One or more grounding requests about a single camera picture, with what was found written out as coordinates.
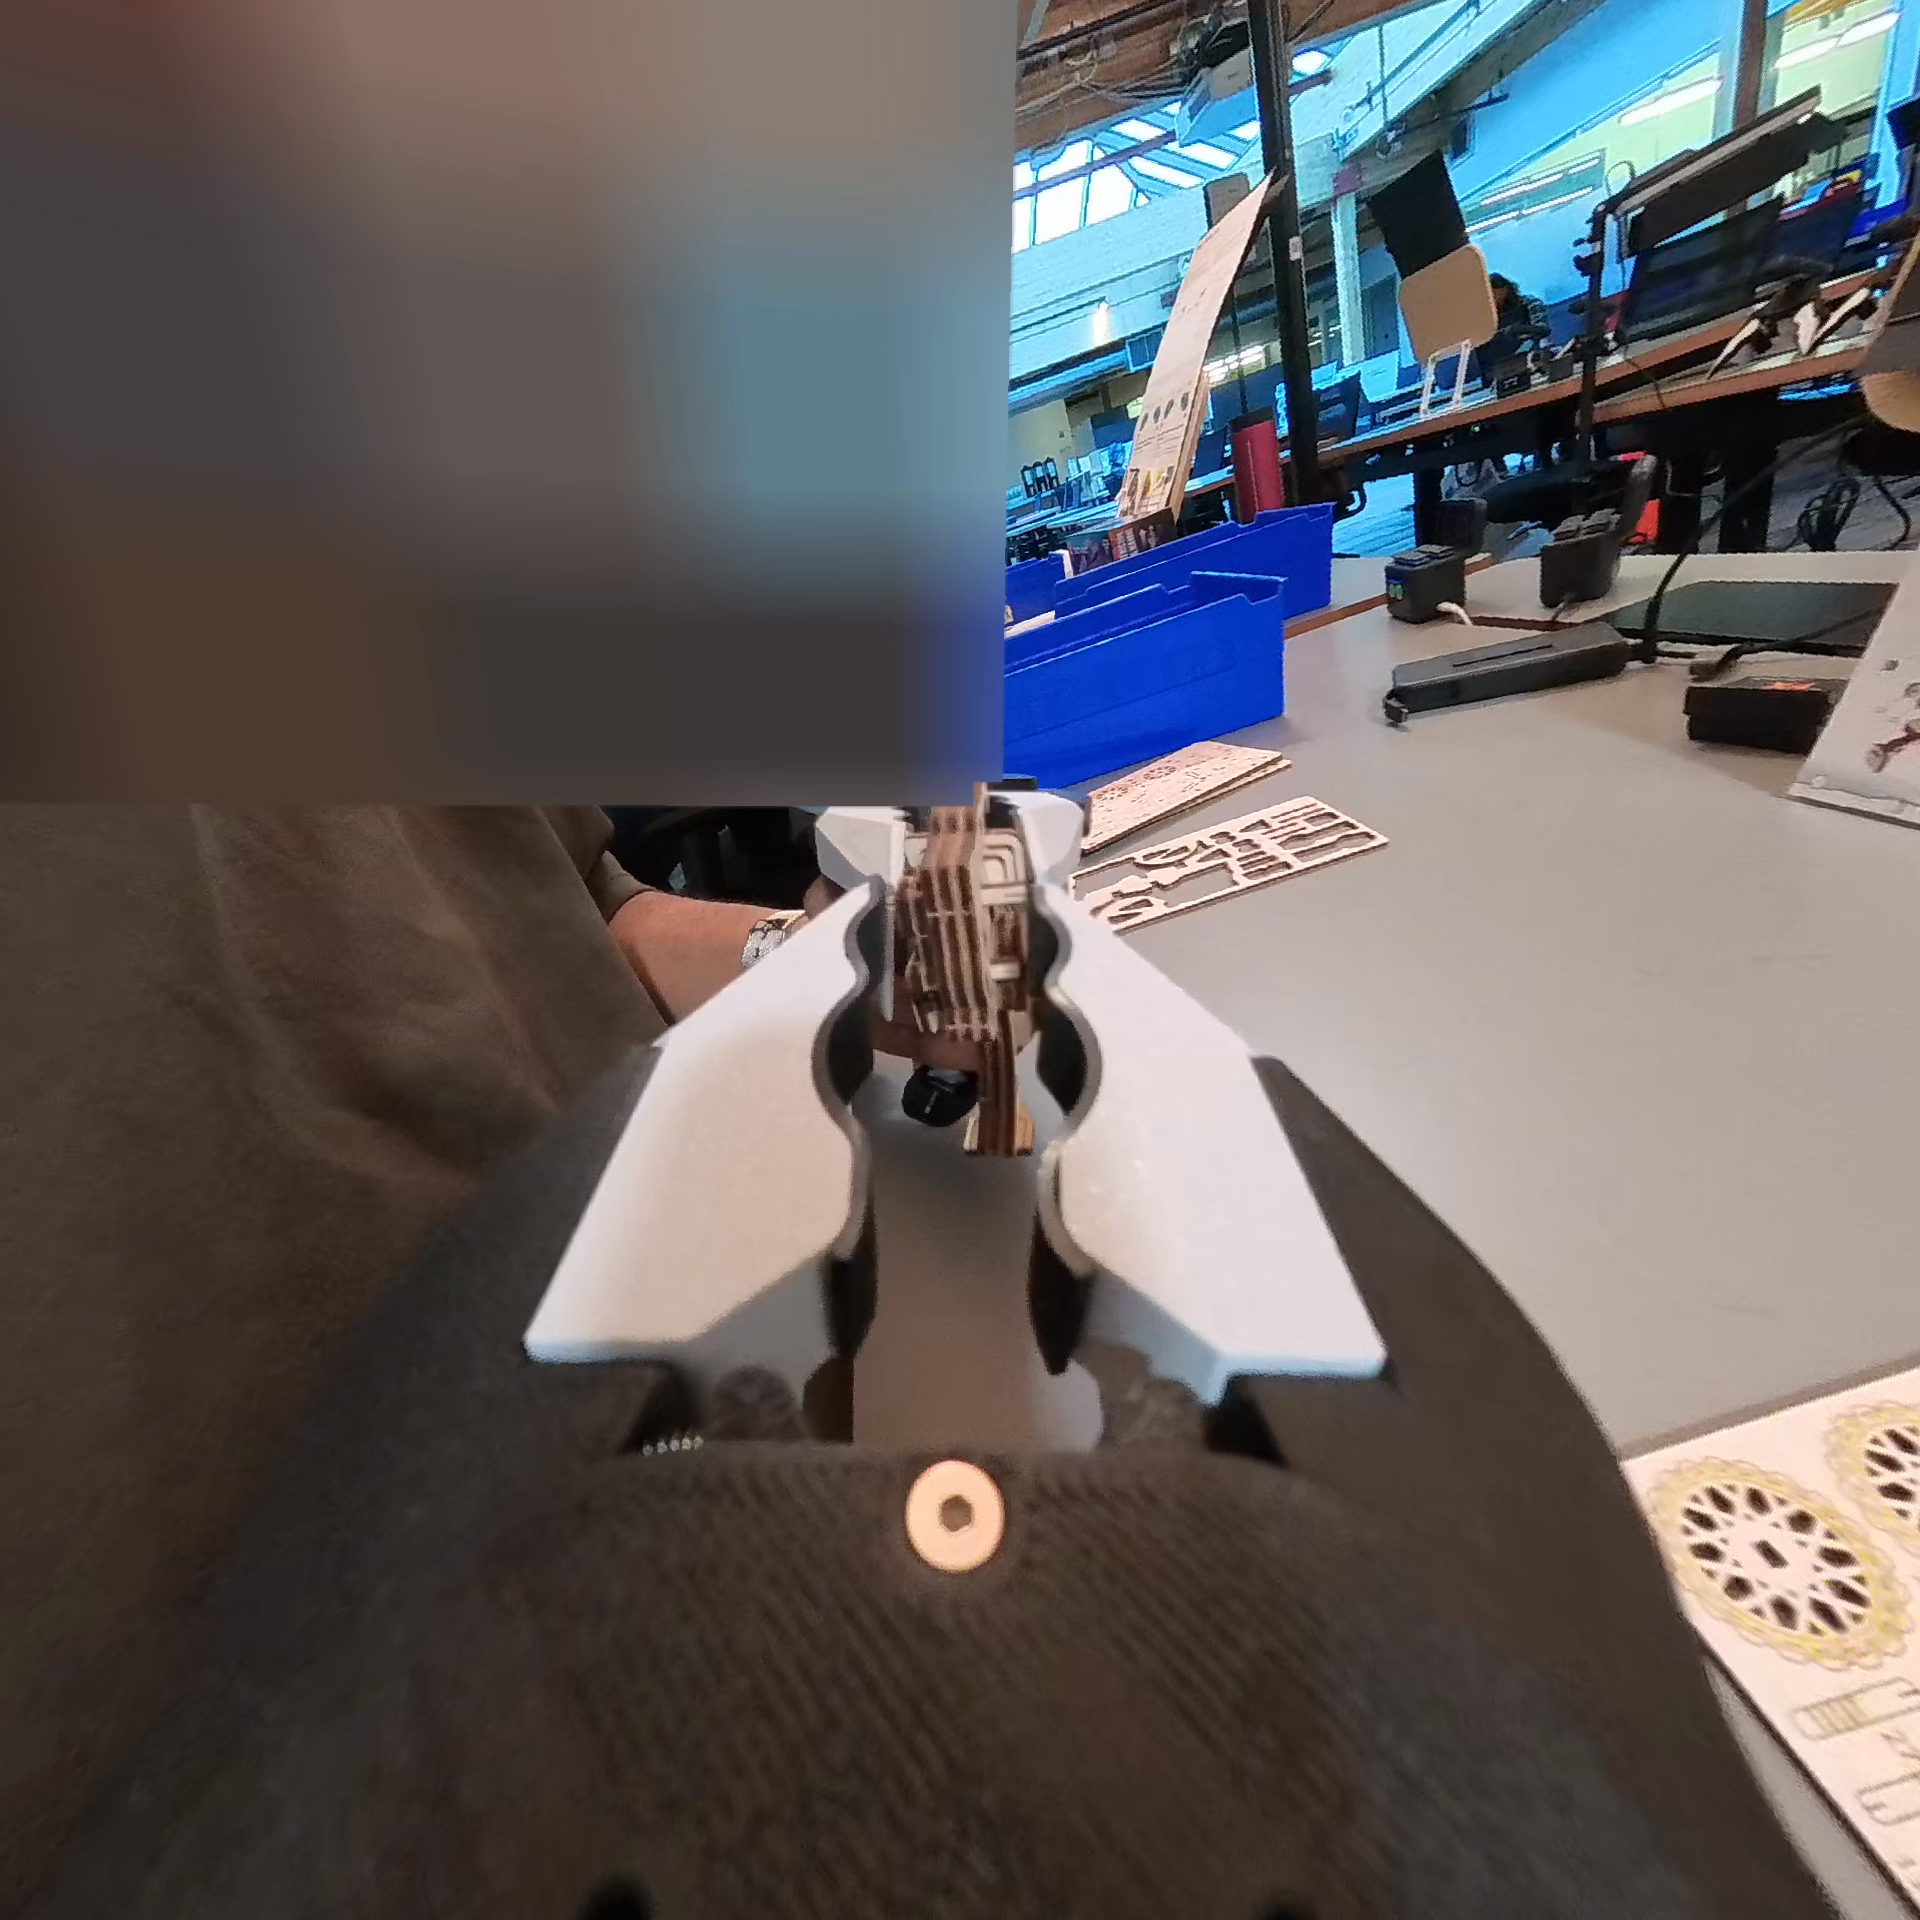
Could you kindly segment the person's left forearm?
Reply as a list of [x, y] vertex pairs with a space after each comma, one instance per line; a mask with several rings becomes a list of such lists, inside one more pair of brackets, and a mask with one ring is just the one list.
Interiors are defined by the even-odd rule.
[[608, 933], [657, 1014], [677, 1024], [739, 975], [759, 923], [750, 902], [639, 890], [610, 917]]

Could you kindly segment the slotted wooden puzzle sheet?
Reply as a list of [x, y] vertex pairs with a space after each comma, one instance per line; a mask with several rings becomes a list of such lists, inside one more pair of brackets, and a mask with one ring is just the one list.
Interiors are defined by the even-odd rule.
[[1317, 798], [1286, 800], [1182, 832], [1071, 877], [1071, 897], [1112, 933], [1165, 923], [1283, 879], [1363, 857], [1387, 839]]

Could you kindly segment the tan instruction board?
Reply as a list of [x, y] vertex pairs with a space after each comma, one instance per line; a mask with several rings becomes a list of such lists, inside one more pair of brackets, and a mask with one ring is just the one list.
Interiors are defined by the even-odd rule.
[[1219, 311], [1234, 288], [1267, 203], [1288, 183], [1272, 168], [1202, 235], [1174, 297], [1143, 392], [1131, 456], [1120, 482], [1121, 526], [1177, 515], [1192, 451], [1208, 414], [1207, 360]]

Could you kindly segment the wooden model assembly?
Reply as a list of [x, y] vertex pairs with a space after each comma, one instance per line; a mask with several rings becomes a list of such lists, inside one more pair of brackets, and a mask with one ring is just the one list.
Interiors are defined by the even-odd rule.
[[913, 1037], [913, 1065], [977, 1072], [976, 1111], [957, 1123], [984, 1158], [1022, 1158], [1035, 1143], [1017, 1061], [1039, 1016], [1027, 901], [1010, 897], [1007, 854], [1007, 791], [981, 783], [966, 803], [913, 815], [893, 895], [893, 1022]]

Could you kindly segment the black pole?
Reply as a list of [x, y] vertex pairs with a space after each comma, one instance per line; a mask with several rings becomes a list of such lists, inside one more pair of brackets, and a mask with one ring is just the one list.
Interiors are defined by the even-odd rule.
[[1246, 17], [1254, 65], [1261, 162], [1267, 175], [1264, 214], [1274, 280], [1274, 319], [1286, 403], [1286, 472], [1291, 501], [1295, 504], [1311, 504], [1322, 494], [1322, 472], [1307, 337], [1309, 312], [1297, 166], [1288, 119], [1288, 22], [1282, 2], [1249, 2]]

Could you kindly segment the small black box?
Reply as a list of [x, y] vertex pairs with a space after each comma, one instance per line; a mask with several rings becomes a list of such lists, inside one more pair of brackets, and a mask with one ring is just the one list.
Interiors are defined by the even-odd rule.
[[1846, 679], [1797, 674], [1691, 682], [1685, 693], [1687, 738], [1808, 757], [1846, 685]]

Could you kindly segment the instruction booklet on stand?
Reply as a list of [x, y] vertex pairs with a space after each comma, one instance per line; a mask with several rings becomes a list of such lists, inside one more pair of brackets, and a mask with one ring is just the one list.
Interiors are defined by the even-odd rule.
[[1790, 798], [1917, 827], [1917, 601], [1896, 589]]

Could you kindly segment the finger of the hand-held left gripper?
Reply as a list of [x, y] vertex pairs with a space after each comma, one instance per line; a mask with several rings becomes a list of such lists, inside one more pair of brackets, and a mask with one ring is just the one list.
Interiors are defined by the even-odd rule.
[[814, 854], [829, 897], [874, 882], [893, 901], [913, 822], [906, 806], [826, 806], [814, 822]]
[[1049, 791], [1007, 793], [1010, 897], [1030, 901], [1035, 890], [1066, 895], [1083, 832], [1078, 800]]

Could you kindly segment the brown background desk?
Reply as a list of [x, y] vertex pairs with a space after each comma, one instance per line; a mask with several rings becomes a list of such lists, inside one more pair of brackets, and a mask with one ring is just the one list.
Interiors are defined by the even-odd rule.
[[[1850, 378], [1875, 334], [1871, 319], [1850, 314], [1822, 329], [1810, 346], [1803, 346], [1797, 325], [1784, 322], [1771, 351], [1727, 354], [1725, 345], [1743, 329], [1738, 318], [1718, 319], [1602, 357], [1595, 373], [1593, 430], [1609, 433], [1638, 419], [1666, 422], [1699, 403], [1743, 402], [1822, 378]], [[1578, 377], [1567, 375], [1503, 397], [1475, 397], [1443, 414], [1384, 425], [1320, 447], [1322, 475], [1341, 482], [1345, 490], [1359, 490], [1384, 478], [1439, 470], [1473, 456], [1553, 447], [1571, 441], [1578, 397]]]

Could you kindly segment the black tablet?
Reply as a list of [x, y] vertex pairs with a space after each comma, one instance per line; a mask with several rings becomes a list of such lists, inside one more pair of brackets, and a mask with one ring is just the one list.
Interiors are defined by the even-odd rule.
[[1627, 642], [1653, 627], [1659, 656], [1855, 658], [1894, 594], [1888, 583], [1687, 583], [1602, 614]]

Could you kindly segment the black monitor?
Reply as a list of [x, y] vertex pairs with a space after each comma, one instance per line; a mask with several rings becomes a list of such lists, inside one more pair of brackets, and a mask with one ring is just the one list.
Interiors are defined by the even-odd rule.
[[1782, 198], [1765, 198], [1638, 254], [1617, 309], [1615, 346], [1691, 329], [1750, 303], [1782, 208]]

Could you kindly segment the wooden puzzle sheet with wheels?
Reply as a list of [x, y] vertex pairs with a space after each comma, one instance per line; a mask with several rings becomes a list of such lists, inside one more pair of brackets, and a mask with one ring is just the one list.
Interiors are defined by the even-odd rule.
[[1917, 1369], [1672, 1438], [1623, 1473], [1704, 1653], [1914, 1905]]

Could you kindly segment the black and tan panel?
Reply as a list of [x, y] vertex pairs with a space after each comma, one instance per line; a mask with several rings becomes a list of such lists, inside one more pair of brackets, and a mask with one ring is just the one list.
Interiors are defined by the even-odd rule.
[[1497, 297], [1486, 258], [1470, 240], [1446, 158], [1413, 162], [1361, 201], [1398, 275], [1398, 314], [1415, 360], [1497, 334]]

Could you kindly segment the grey desk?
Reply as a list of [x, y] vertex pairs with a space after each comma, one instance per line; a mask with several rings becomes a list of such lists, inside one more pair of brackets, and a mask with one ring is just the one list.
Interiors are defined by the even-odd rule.
[[1390, 847], [1129, 941], [1295, 1073], [1390, 1378], [1023, 1462], [1014, 1631], [938, 1639], [993, 1743], [927, 1915], [1886, 1898], [1766, 1803], [1615, 1446], [1914, 1361], [1914, 819], [1688, 745], [1670, 666], [1392, 733], [1424, 645], [1288, 671], [1302, 783]]

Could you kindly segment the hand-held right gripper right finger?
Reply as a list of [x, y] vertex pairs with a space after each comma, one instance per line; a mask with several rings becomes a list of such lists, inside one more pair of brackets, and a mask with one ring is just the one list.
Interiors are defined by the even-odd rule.
[[1059, 885], [1030, 895], [1045, 1000], [1027, 1315], [1049, 1370], [1177, 1385], [1378, 1378], [1384, 1342], [1241, 1037]]

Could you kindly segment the blue plastic bin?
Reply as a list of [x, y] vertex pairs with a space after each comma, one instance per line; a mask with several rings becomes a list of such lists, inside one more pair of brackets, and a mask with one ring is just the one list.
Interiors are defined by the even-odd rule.
[[1286, 581], [1200, 569], [1003, 642], [1000, 775], [1066, 789], [1283, 713]]
[[1058, 555], [1018, 562], [1006, 569], [1003, 599], [1014, 622], [1065, 616], [1146, 587], [1171, 591], [1187, 585], [1197, 570], [1282, 581], [1283, 616], [1330, 608], [1331, 506], [1318, 503], [1264, 512], [1247, 523], [1223, 520], [1078, 573], [1066, 573]]

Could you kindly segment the black power bank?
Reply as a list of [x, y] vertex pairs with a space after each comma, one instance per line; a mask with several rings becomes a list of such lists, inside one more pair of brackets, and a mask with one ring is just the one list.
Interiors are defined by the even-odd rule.
[[1646, 645], [1625, 637], [1607, 619], [1479, 642], [1465, 650], [1397, 664], [1382, 694], [1382, 718], [1390, 726], [1401, 726], [1418, 713], [1607, 680], [1643, 658]]

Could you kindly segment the person's brown shirt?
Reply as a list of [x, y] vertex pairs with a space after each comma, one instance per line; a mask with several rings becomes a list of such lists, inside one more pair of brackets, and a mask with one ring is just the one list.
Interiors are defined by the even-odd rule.
[[2, 1854], [29, 1915], [338, 1338], [661, 1014], [599, 806], [2, 806]]

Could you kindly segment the engraved wooden puzzle sheet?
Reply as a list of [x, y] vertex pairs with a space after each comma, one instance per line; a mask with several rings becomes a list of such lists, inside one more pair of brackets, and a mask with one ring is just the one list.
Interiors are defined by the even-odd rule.
[[1161, 824], [1224, 793], [1282, 775], [1282, 752], [1200, 739], [1088, 791], [1083, 857]]

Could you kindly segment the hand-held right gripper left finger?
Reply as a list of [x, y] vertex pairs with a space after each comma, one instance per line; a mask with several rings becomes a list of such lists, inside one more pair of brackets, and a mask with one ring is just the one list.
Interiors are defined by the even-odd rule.
[[814, 923], [639, 1058], [639, 1090], [522, 1329], [542, 1361], [821, 1369], [872, 1322], [872, 1067], [885, 885]]

